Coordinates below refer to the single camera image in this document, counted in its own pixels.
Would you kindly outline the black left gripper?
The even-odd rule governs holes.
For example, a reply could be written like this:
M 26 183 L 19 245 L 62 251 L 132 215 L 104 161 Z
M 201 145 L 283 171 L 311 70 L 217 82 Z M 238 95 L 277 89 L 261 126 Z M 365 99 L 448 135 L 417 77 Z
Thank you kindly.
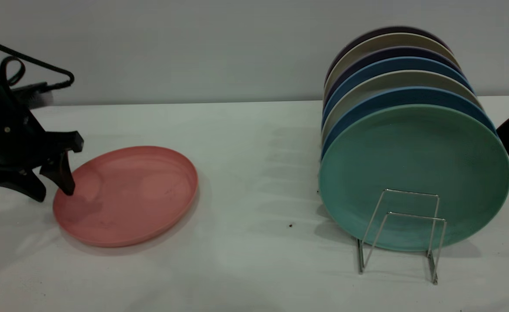
M 51 94 L 40 82 L 11 89 L 0 79 L 0 186 L 42 203 L 46 188 L 31 171 L 53 181 L 68 196 L 75 191 L 68 152 L 83 150 L 79 132 L 47 132 L 31 113 L 44 107 Z

